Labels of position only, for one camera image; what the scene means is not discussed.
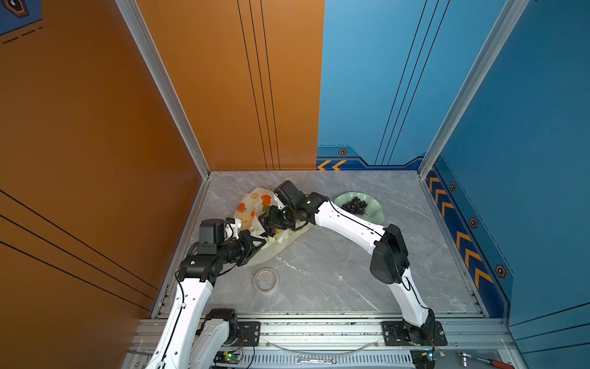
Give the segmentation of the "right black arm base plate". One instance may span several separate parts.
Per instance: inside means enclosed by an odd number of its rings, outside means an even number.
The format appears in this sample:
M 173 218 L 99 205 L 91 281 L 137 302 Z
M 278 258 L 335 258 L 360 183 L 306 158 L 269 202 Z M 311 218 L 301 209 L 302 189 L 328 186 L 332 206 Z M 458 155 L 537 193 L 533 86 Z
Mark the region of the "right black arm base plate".
M 384 321 L 381 323 L 382 334 L 385 345 L 393 346 L 436 346 L 445 347 L 447 341 L 446 332 L 439 321 L 434 322 L 434 326 L 428 333 L 428 338 L 418 339 L 412 335 L 405 327 L 402 321 Z

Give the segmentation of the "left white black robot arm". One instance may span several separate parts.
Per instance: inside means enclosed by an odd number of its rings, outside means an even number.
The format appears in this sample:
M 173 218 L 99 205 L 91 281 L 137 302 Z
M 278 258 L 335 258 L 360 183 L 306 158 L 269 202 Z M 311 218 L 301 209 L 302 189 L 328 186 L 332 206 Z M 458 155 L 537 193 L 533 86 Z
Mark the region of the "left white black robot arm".
M 239 267 L 266 244 L 248 230 L 225 235 L 205 231 L 181 262 L 177 292 L 148 368 L 209 368 L 222 345 L 236 334 L 235 313 L 223 310 L 200 323 L 214 283 L 226 264 Z

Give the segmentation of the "cream plastic bag orange print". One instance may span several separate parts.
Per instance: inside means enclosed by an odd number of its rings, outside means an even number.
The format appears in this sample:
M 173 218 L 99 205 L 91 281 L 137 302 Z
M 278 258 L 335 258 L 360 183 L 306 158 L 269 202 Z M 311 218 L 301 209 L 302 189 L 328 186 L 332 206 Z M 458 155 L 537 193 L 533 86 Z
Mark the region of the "cream plastic bag orange print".
M 241 200 L 234 218 L 241 221 L 241 230 L 248 230 L 255 238 L 262 238 L 265 245 L 247 263 L 249 266 L 261 264 L 277 256 L 301 235 L 308 232 L 313 225 L 305 227 L 296 221 L 296 230 L 280 230 L 269 224 L 270 206 L 279 205 L 279 201 L 271 190 L 255 188 Z

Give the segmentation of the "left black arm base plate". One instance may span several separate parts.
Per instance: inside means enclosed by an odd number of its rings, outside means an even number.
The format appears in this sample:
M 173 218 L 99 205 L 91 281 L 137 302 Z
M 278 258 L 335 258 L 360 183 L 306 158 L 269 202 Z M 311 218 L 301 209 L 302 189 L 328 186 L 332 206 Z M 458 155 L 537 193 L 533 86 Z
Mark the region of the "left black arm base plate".
M 223 347 L 257 347 L 261 336 L 259 321 L 238 321 L 230 323 L 228 339 Z

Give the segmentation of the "dark grape bunch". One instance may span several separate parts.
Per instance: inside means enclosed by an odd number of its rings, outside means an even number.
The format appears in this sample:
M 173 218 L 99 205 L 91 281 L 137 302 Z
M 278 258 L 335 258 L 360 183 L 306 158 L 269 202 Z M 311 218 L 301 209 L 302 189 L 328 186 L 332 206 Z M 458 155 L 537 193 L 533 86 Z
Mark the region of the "dark grape bunch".
M 273 237 L 276 235 L 276 228 L 270 220 L 270 208 L 270 205 L 263 207 L 263 212 L 261 215 L 258 216 L 258 221 L 259 223 L 261 223 L 261 226 L 264 229 L 264 233 L 269 237 Z
M 362 200 L 358 197 L 354 197 L 352 200 L 342 204 L 340 207 L 344 211 L 349 212 L 350 214 L 364 215 L 365 211 L 367 209 L 367 206 L 368 206 L 368 204 L 364 200 Z

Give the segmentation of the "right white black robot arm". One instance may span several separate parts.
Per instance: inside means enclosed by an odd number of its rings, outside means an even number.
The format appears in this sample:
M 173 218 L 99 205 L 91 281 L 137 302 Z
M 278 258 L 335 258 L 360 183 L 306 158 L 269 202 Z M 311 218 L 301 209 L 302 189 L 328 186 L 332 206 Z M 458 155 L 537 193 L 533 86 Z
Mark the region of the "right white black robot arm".
M 403 316 L 403 328 L 414 345 L 434 341 L 436 318 L 420 296 L 410 270 L 409 252 L 399 227 L 383 227 L 346 212 L 326 196 L 298 189 L 274 191 L 277 205 L 269 210 L 270 223 L 281 230 L 313 224 L 327 228 L 359 245 L 371 255 L 370 273 L 389 286 Z

